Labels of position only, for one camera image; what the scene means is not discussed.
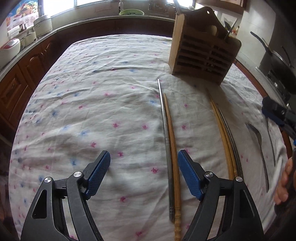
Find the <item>person's right hand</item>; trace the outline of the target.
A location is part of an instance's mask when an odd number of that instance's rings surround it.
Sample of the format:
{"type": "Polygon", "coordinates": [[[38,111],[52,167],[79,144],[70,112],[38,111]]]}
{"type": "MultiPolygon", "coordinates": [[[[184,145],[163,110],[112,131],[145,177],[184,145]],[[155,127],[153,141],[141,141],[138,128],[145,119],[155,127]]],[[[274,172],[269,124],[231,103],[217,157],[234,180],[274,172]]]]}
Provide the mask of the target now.
{"type": "Polygon", "coordinates": [[[275,195],[274,195],[274,202],[276,205],[280,205],[283,202],[286,202],[288,199],[288,190],[287,190],[287,184],[289,181],[289,177],[291,176],[293,169],[293,161],[292,158],[289,158],[285,168],[282,172],[281,179],[278,182],[275,195]]]}

